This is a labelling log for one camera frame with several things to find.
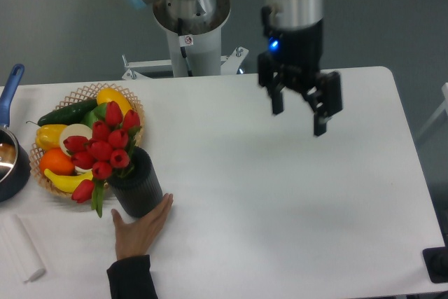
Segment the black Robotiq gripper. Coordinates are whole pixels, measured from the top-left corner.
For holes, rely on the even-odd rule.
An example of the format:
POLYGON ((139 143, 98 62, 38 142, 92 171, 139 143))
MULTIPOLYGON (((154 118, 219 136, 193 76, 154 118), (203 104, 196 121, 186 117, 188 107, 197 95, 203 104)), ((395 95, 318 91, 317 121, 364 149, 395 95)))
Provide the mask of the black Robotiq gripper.
POLYGON ((342 110, 341 74, 321 73, 323 54, 323 21, 293 31, 263 27, 268 49, 258 56, 258 83, 266 88, 272 101, 272 113, 284 110, 282 90, 306 94, 305 100, 314 112, 314 136, 326 133, 327 122, 342 110))

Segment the forearm in black sleeve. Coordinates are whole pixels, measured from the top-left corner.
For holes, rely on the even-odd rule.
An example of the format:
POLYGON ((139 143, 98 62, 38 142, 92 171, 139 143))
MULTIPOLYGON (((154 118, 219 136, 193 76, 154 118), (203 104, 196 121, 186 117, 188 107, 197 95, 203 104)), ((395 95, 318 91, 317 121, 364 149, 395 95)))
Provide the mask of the forearm in black sleeve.
POLYGON ((106 271, 111 297, 158 298, 151 276, 149 255, 133 256, 114 262, 106 271))

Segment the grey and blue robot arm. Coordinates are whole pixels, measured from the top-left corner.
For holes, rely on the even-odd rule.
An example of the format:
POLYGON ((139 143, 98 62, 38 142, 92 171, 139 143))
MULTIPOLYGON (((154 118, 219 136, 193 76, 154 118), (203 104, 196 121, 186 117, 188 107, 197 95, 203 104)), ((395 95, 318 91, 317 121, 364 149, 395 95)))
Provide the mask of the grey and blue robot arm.
MULTIPOLYGON (((222 73, 221 29, 230 0, 128 0, 152 6, 166 31, 176 77, 222 73)), ((265 0, 260 11, 267 50, 258 56, 258 82, 267 90, 273 114, 283 111, 283 89, 302 95, 314 113, 314 134, 342 108, 340 74, 323 73, 323 0, 265 0)))

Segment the person's bare hand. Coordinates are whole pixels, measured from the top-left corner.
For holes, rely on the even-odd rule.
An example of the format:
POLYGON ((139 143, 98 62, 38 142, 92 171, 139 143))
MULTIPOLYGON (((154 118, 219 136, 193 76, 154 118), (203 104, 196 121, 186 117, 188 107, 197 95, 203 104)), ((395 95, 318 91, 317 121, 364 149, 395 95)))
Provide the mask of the person's bare hand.
POLYGON ((117 260, 144 256, 148 252, 167 221, 173 201, 174 196, 171 193, 165 194, 153 210, 132 223, 124 222, 118 210, 111 210, 117 260))

